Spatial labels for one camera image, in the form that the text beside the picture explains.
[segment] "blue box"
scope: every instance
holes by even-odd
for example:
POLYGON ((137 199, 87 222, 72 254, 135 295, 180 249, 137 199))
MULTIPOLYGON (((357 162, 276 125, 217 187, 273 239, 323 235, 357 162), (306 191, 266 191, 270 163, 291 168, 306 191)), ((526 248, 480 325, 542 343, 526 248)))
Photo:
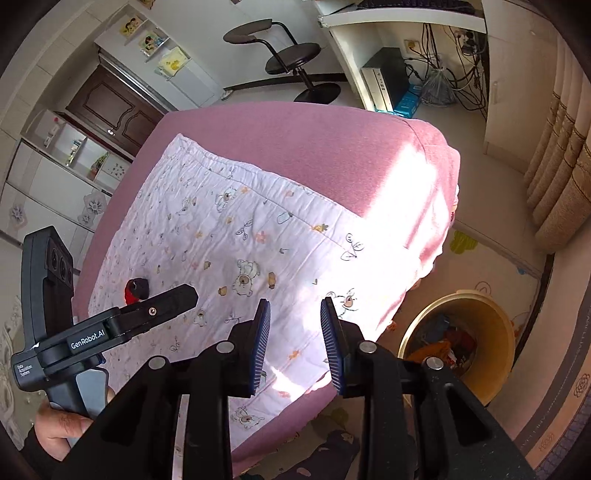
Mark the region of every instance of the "blue box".
POLYGON ((411 85, 408 92, 402 96, 398 105, 394 109, 394 115, 404 118, 412 118, 420 103, 422 89, 423 87, 420 85, 411 85))

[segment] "electrical outlet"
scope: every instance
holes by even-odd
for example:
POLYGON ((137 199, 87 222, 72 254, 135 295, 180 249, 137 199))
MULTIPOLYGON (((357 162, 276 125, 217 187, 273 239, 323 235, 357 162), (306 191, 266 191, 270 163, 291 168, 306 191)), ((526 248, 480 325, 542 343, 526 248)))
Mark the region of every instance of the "electrical outlet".
POLYGON ((466 29, 465 28, 454 28, 453 29, 453 36, 458 38, 462 38, 466 36, 466 29))
POLYGON ((409 55, 416 55, 418 51, 421 51, 419 44, 418 40, 404 40, 404 48, 409 55))

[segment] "black sleeve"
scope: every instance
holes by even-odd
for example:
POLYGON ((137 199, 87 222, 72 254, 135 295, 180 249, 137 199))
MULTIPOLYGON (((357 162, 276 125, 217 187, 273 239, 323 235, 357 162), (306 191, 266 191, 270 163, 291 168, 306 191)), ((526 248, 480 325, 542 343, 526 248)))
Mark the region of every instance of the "black sleeve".
POLYGON ((22 448, 21 454, 42 480, 51 480, 53 471, 60 464, 58 460, 43 450, 43 447, 39 444, 39 440, 37 440, 34 427, 29 430, 29 435, 25 439, 25 446, 22 448))

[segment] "chair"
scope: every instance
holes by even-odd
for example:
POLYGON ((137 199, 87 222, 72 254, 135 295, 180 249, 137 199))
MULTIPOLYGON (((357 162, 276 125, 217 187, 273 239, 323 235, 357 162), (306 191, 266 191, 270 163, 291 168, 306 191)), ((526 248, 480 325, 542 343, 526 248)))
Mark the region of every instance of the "chair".
POLYGON ((233 28, 223 36, 223 39, 235 45, 245 43, 264 44, 273 54, 265 65, 265 71, 269 75, 293 72, 294 75, 299 75, 306 85, 307 89, 295 97, 295 102, 323 103, 327 105, 340 94, 340 86, 336 83, 312 84, 310 77, 303 69, 306 63, 318 56, 321 51, 320 45, 317 43, 296 42, 291 32, 281 22, 274 22, 270 18, 250 22, 233 28), (273 25, 283 27, 283 30, 294 44, 278 52, 269 42, 253 35, 253 33, 269 30, 273 25))

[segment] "beige curtain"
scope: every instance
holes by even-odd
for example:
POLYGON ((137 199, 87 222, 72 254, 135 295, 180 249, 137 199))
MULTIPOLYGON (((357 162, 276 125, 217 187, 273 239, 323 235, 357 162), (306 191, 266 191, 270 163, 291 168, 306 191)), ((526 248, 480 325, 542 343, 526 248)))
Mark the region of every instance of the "beige curtain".
POLYGON ((591 214, 591 83, 562 38, 547 122, 525 174, 538 246, 564 247, 591 214))

